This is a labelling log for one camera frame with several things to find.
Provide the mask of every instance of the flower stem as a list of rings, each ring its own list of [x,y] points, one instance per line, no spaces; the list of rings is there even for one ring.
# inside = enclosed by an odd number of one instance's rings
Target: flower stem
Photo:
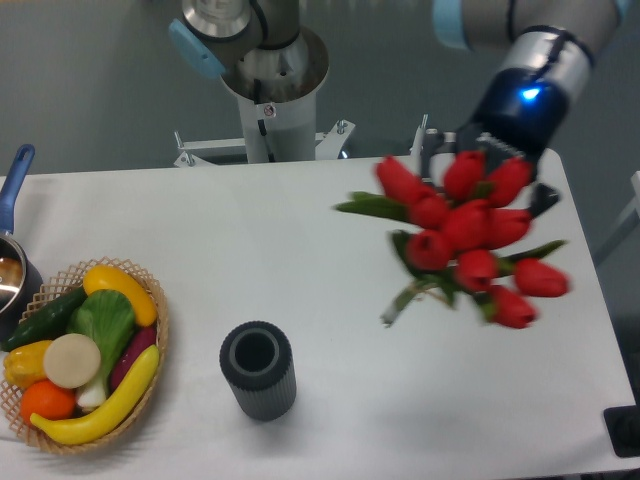
[[[447,299],[443,295],[438,295],[437,293],[432,292],[431,290],[425,291],[424,293],[426,295],[429,295],[430,297],[435,298],[439,302],[444,303],[447,307],[449,306],[449,302],[447,301]]]
[[[391,304],[384,311],[382,316],[382,323],[385,327],[389,328],[393,325],[402,311],[411,303],[411,301],[419,294],[425,293],[427,290],[436,287],[437,285],[425,282],[422,280],[415,280],[411,282],[404,290],[402,290],[396,298],[393,299]]]

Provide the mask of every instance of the green cucumber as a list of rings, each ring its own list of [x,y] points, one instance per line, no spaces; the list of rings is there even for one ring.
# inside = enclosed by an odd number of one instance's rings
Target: green cucumber
[[[0,344],[0,350],[10,352],[23,345],[53,340],[65,333],[73,311],[87,299],[82,286],[64,293],[20,322],[10,338]]]

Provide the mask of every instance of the white table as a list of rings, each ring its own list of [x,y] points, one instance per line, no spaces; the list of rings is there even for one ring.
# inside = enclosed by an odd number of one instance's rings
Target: white table
[[[466,299],[457,312],[414,303],[382,327],[410,280],[386,237],[403,225],[331,209],[378,190],[374,162],[29,177],[16,239],[43,276],[102,256],[147,267],[170,300],[171,348],[126,442],[59,458],[3,441],[3,476],[459,480],[640,466],[606,433],[602,411],[633,396],[557,155],[542,178],[564,201],[518,250],[571,240],[549,261],[574,291],[535,300],[543,316],[525,331],[483,326]],[[287,334],[298,380],[292,410],[268,424],[241,412],[218,366],[227,333],[256,319]]]

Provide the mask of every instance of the purple eggplant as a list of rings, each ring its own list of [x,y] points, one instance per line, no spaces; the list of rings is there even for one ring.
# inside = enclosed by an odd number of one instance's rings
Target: purple eggplant
[[[131,365],[133,365],[133,362],[136,361],[136,358],[138,358],[147,347],[155,344],[156,329],[154,327],[145,327],[133,336],[131,343],[111,372],[109,386],[112,392],[118,388],[118,385],[120,385],[120,382],[122,382],[122,379],[131,368]]]

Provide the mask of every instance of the fake vegetable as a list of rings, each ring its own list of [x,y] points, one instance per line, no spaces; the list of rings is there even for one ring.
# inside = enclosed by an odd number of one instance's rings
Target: fake vegetable
[[[82,288],[60,295],[20,322],[13,335],[0,345],[1,349],[10,352],[23,345],[59,337],[67,328],[73,311],[86,299],[87,294]]]
[[[24,345],[12,350],[4,357],[4,378],[11,385],[22,390],[29,388],[40,380],[47,378],[44,373],[44,352],[51,345],[51,340]]]
[[[44,354],[47,378],[62,388],[78,388],[100,368],[100,350],[85,335],[69,333],[56,338]]]
[[[69,322],[67,332],[92,339],[102,357],[95,377],[76,391],[76,402],[83,410],[93,410],[106,400],[109,374],[133,335],[134,326],[131,303],[114,290],[100,290],[89,295]]]
[[[119,268],[109,265],[96,265],[89,270],[82,280],[87,295],[99,290],[116,290],[131,302],[136,314],[136,324],[148,327],[156,321],[158,312],[151,297],[133,277]]]
[[[115,390],[122,382],[133,362],[140,356],[149,346],[156,344],[156,330],[153,327],[147,327],[140,330],[133,336],[131,343],[124,352],[124,355],[118,360],[115,368],[111,372],[111,381],[109,385],[111,390]]]
[[[71,418],[76,406],[73,390],[60,388],[49,380],[31,385],[22,395],[20,415],[24,423],[31,426],[31,415],[38,414],[49,420]]]
[[[160,352],[152,345],[136,359],[120,386],[97,410],[84,417],[58,421],[34,413],[31,423],[63,445],[97,440],[115,429],[131,413],[151,383],[159,363]]]

